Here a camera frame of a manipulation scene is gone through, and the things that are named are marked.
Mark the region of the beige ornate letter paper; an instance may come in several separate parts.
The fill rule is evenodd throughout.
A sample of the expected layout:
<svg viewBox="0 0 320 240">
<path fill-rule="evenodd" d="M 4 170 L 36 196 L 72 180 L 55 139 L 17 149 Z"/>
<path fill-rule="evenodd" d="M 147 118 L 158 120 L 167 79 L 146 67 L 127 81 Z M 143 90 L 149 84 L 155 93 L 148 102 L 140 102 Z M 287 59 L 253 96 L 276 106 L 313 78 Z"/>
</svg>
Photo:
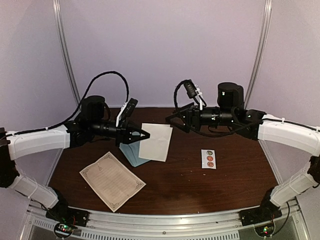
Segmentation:
<svg viewBox="0 0 320 240">
<path fill-rule="evenodd" d="M 150 137 L 142 140 L 138 156 L 141 159 L 165 162 L 167 160 L 173 128 L 169 124 L 142 123 L 142 130 Z"/>
</svg>

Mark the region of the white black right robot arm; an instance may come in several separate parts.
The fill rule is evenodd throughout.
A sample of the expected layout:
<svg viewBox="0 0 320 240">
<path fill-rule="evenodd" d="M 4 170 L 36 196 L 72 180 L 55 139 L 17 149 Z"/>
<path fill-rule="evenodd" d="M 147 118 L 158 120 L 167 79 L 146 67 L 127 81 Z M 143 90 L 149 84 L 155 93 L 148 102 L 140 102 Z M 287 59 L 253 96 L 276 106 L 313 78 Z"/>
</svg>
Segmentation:
<svg viewBox="0 0 320 240">
<path fill-rule="evenodd" d="M 284 183 L 268 190 L 256 210 L 259 220 L 268 220 L 288 200 L 320 184 L 320 129 L 278 118 L 264 111 L 245 109 L 244 89 L 233 82 L 217 86 L 215 107 L 208 107 L 192 80 L 174 90 L 174 111 L 165 121 L 176 128 L 208 138 L 238 134 L 255 141 L 287 145 L 311 155 L 309 162 Z"/>
</svg>

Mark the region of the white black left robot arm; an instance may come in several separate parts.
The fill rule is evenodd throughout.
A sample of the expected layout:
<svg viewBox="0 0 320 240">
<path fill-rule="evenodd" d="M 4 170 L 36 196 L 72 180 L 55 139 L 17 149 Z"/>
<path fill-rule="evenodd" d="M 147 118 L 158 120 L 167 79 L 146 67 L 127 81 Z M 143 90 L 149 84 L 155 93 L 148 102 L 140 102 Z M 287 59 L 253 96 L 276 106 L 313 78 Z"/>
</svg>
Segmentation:
<svg viewBox="0 0 320 240">
<path fill-rule="evenodd" d="M 114 139 L 115 144 L 132 144 L 150 138 L 150 134 L 128 121 L 138 101 L 131 98 L 121 107 L 115 120 L 105 119 L 108 113 L 105 98 L 92 95 L 81 102 L 77 116 L 57 127 L 7 133 L 0 129 L 0 186 L 10 188 L 42 204 L 61 222 L 72 218 L 72 211 L 62 194 L 49 186 L 18 172 L 15 160 L 49 150 L 81 147 L 95 137 Z"/>
</svg>

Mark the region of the light blue envelope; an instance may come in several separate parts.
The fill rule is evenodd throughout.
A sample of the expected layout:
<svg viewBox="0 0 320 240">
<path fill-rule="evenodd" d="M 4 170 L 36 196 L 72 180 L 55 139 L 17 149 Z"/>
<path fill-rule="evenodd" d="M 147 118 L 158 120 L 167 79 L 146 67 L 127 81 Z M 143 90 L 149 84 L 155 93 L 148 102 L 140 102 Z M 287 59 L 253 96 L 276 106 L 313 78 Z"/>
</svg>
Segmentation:
<svg viewBox="0 0 320 240">
<path fill-rule="evenodd" d="M 132 167 L 138 167 L 150 161 L 149 159 L 139 157 L 139 151 L 140 151 L 139 141 L 131 144 L 120 143 L 119 149 L 121 150 L 121 152 L 126 157 L 126 159 L 131 164 Z"/>
</svg>

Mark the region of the sticker sheet with three seals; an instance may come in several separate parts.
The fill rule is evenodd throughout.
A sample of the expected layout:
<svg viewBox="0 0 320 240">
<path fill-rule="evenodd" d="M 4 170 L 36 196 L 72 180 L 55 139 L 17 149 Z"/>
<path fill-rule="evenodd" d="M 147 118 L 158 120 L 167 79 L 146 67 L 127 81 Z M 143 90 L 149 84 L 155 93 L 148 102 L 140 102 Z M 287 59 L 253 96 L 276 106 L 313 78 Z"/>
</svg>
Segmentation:
<svg viewBox="0 0 320 240">
<path fill-rule="evenodd" d="M 201 168 L 202 169 L 216 169 L 216 155 L 212 149 L 201 150 Z"/>
</svg>

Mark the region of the front aluminium rail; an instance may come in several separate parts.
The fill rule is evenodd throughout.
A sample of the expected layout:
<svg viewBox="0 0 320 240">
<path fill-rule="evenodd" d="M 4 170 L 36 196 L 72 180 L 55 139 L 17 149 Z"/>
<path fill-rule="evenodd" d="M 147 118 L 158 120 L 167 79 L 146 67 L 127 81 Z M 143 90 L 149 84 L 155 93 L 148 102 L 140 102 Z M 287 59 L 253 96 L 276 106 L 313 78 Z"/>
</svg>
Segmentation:
<svg viewBox="0 0 320 240">
<path fill-rule="evenodd" d="M 243 225 L 240 210 L 180 215 L 139 215 L 88 211 L 84 226 L 69 240 L 264 240 L 262 230 L 274 227 L 270 240 L 309 240 L 299 203 L 292 199 L 282 216 L 270 222 Z"/>
</svg>

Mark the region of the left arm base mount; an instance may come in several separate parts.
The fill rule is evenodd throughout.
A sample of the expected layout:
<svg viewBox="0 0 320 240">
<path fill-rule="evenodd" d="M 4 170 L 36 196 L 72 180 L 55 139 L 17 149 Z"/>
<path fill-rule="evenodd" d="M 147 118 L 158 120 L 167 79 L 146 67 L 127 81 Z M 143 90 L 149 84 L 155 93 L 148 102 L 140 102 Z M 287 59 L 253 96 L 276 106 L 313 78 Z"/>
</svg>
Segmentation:
<svg viewBox="0 0 320 240">
<path fill-rule="evenodd" d="M 56 221 L 53 226 L 54 235 L 61 240 L 69 237 L 80 236 L 81 227 L 86 227 L 89 220 L 89 212 L 86 210 L 68 207 L 67 211 L 59 215 L 57 211 L 46 209 L 45 217 Z"/>
</svg>

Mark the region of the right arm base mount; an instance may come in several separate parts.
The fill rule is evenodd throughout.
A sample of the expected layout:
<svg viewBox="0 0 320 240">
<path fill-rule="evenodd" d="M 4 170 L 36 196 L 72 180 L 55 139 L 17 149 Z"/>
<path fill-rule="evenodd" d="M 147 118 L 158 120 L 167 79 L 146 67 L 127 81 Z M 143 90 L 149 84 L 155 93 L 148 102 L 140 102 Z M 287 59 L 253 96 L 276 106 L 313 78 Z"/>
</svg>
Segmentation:
<svg viewBox="0 0 320 240">
<path fill-rule="evenodd" d="M 282 212 L 280 210 L 271 212 L 270 210 L 260 206 L 241 210 L 239 212 L 242 226 L 245 227 L 253 225 L 255 233 L 262 238 L 272 236 L 276 228 L 274 220 L 281 216 Z"/>
</svg>

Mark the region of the right aluminium frame post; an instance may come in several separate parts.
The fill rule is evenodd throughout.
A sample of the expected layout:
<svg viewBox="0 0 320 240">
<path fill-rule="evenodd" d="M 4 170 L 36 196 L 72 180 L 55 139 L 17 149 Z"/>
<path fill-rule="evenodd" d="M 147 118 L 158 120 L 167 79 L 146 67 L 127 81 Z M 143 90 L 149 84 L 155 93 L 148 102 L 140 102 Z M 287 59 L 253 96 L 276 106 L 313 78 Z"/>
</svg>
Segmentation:
<svg viewBox="0 0 320 240">
<path fill-rule="evenodd" d="M 254 92 L 255 84 L 258 79 L 258 74 L 259 74 L 259 70 L 261 67 L 262 59 L 263 59 L 263 53 L 264 53 L 264 49 L 268 39 L 269 31 L 270 31 L 272 9 L 273 9 L 273 1 L 265 0 L 257 50 L 255 54 L 255 59 L 253 62 L 253 67 L 250 75 L 247 92 L 244 98 L 245 108 L 249 106 L 250 100 Z"/>
</svg>

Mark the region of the aluminium frame post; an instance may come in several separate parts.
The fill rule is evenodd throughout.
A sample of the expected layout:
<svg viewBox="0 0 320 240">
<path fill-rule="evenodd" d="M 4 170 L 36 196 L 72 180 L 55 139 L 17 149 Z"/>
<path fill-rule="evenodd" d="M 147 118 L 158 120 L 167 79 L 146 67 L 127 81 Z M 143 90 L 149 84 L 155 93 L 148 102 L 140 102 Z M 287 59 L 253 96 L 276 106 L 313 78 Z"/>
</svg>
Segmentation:
<svg viewBox="0 0 320 240">
<path fill-rule="evenodd" d="M 61 53 L 62 53 L 62 59 L 65 66 L 66 74 L 67 74 L 67 79 L 68 79 L 71 93 L 73 95 L 75 103 L 79 104 L 81 97 L 80 97 L 78 86 L 75 80 L 71 58 L 68 51 L 67 39 L 66 39 L 64 24 L 63 24 L 63 16 L 61 11 L 61 4 L 59 0 L 53 0 L 52 5 L 53 5 L 53 13 L 55 17 L 55 24 L 57 27 L 59 44 L 60 44 Z"/>
<path fill-rule="evenodd" d="M 272 9 L 273 9 L 273 1 L 265 0 L 257 50 L 255 54 L 255 59 L 253 62 L 253 67 L 250 75 L 247 92 L 244 98 L 245 108 L 249 106 L 250 100 L 254 92 L 255 84 L 258 79 L 258 74 L 259 74 L 259 70 L 261 67 L 262 59 L 263 59 L 263 53 L 264 53 L 264 49 L 268 39 L 269 31 L 270 31 Z"/>
</svg>

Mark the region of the left aluminium frame post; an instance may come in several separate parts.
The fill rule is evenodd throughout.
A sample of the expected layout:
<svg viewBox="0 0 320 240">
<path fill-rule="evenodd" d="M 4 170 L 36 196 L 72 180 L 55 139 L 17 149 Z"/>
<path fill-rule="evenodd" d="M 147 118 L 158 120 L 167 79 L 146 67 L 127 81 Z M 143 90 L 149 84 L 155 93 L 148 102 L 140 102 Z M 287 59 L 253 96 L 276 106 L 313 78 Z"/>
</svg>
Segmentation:
<svg viewBox="0 0 320 240">
<path fill-rule="evenodd" d="M 65 66 L 66 74 L 67 74 L 67 79 L 68 79 L 71 93 L 73 95 L 75 103 L 79 104 L 81 97 L 80 97 L 78 86 L 75 80 L 71 58 L 68 51 L 67 39 L 66 39 L 64 24 L 63 24 L 63 16 L 61 11 L 61 4 L 59 0 L 53 0 L 52 5 L 53 5 L 53 13 L 55 17 L 55 24 L 57 27 L 59 44 L 60 44 L 61 53 L 62 53 L 62 59 Z"/>
</svg>

